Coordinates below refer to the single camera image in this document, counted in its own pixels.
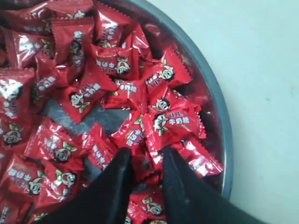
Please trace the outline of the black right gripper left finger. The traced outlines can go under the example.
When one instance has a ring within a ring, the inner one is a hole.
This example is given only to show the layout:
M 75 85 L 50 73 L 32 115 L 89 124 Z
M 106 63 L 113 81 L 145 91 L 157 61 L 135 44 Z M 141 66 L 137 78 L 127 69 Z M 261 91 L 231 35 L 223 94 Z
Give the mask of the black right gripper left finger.
M 121 148 L 106 169 L 40 224 L 123 224 L 132 192 L 131 149 Z

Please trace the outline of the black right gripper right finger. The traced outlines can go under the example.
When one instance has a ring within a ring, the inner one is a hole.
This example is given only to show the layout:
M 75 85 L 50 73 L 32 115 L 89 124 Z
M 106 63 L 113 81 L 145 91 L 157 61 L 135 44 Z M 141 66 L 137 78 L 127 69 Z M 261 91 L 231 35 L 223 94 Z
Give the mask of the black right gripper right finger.
M 163 148 L 163 198 L 169 224 L 260 224 L 191 170 L 173 147 Z

